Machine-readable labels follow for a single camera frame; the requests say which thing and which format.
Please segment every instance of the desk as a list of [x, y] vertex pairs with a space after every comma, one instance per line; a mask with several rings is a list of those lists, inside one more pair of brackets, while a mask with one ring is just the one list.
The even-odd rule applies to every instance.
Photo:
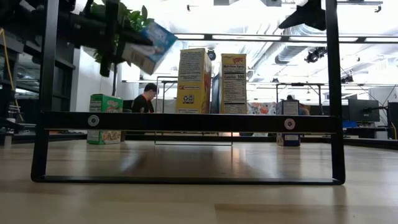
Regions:
[[346, 128], [347, 135], [355, 135], [359, 138], [376, 138], [376, 131], [387, 131], [386, 128]]

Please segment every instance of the black shirt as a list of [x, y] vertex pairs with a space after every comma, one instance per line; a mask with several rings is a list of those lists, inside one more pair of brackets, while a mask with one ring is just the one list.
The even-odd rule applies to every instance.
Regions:
[[131, 110], [133, 113], [153, 113], [154, 107], [150, 100], [145, 99], [144, 96], [139, 95], [132, 102]]

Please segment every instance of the blue cereal box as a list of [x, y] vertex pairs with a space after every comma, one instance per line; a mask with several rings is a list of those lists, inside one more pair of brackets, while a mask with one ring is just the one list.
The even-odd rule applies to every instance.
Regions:
[[148, 24], [140, 31], [140, 34], [153, 41], [154, 46], [126, 43], [122, 58], [152, 75], [162, 63], [177, 37], [156, 22]]

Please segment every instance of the yellow cereal box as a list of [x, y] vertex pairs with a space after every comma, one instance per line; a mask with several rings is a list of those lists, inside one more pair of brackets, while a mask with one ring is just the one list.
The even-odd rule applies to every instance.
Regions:
[[246, 114], [246, 54], [221, 54], [221, 113]]
[[177, 113], [210, 112], [211, 61], [205, 49], [181, 50]]

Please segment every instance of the ceiling light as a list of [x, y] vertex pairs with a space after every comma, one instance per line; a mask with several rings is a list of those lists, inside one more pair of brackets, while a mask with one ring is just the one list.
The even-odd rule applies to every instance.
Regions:
[[318, 59], [323, 58], [327, 54], [326, 47], [317, 47], [308, 51], [307, 57], [304, 59], [307, 63], [315, 63]]
[[291, 37], [289, 40], [299, 42], [326, 42], [326, 37]]
[[261, 36], [261, 35], [213, 35], [213, 40], [261, 40], [278, 41], [279, 36]]
[[197, 40], [205, 38], [205, 36], [201, 34], [176, 34], [175, 36], [178, 39], [185, 39], [185, 40]]
[[367, 37], [365, 42], [381, 42], [398, 44], [398, 37]]

